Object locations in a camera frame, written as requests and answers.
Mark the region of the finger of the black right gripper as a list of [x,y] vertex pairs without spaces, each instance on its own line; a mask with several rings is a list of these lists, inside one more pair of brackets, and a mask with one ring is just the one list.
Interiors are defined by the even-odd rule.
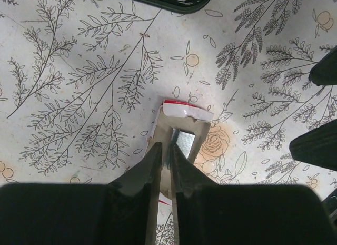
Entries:
[[336,85],[336,47],[322,58],[309,73],[309,81],[317,86]]
[[293,159],[336,170],[336,121],[331,121],[290,142]]

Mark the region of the silver staple strip block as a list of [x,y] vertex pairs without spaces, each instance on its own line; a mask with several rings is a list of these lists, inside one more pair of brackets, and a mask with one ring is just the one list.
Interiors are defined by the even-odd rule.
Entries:
[[188,131],[183,131],[182,129],[170,128],[168,132],[168,138],[163,143],[164,154],[163,154],[163,167],[170,169],[170,153],[169,148],[171,145],[176,144],[182,151],[184,157],[189,160],[192,164],[194,160],[190,157],[192,153],[192,146],[195,140],[195,134]]

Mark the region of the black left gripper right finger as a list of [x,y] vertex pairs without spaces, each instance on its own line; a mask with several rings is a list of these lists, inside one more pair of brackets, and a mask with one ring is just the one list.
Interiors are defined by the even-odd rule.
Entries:
[[176,244],[336,244],[318,196],[302,185],[219,185],[170,147]]

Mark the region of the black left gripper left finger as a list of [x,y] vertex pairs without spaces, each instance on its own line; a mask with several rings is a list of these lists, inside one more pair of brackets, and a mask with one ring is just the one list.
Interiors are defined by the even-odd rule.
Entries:
[[1,187],[1,244],[154,244],[162,144],[108,184]]

